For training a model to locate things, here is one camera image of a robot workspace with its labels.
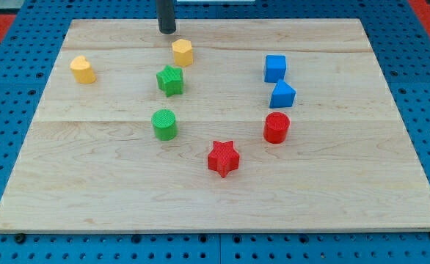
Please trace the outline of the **black cylindrical pointer stick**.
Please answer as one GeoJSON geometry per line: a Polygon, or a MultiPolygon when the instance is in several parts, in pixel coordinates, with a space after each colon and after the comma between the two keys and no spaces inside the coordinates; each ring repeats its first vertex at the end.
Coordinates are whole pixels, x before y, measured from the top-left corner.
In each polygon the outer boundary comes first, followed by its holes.
{"type": "Polygon", "coordinates": [[[175,33],[175,4],[173,0],[156,0],[158,29],[162,34],[175,33]]]}

